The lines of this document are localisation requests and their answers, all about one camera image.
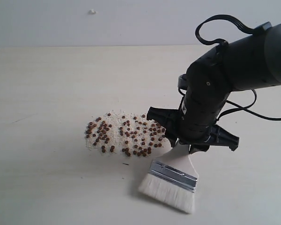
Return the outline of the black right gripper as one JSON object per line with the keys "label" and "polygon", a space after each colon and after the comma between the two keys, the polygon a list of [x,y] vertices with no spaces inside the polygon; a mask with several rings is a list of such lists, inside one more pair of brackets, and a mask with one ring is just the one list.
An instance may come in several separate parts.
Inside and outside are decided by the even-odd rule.
{"label": "black right gripper", "polygon": [[216,118],[229,94],[198,94],[187,91],[178,109],[150,107],[147,119],[165,129],[165,137],[174,148],[178,141],[190,145],[189,154],[207,152],[210,146],[225,146],[235,151],[239,137],[216,125]]}

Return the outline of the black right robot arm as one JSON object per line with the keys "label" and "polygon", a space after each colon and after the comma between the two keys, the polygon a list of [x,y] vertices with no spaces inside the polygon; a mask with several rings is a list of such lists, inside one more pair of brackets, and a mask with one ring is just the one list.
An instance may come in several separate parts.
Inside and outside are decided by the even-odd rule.
{"label": "black right robot arm", "polygon": [[178,109],[149,109],[147,119],[165,128],[171,145],[190,145],[191,153],[238,147],[239,138],[216,123],[230,93],[281,85],[281,24],[260,28],[260,34],[217,45],[194,61],[179,77],[185,96]]}

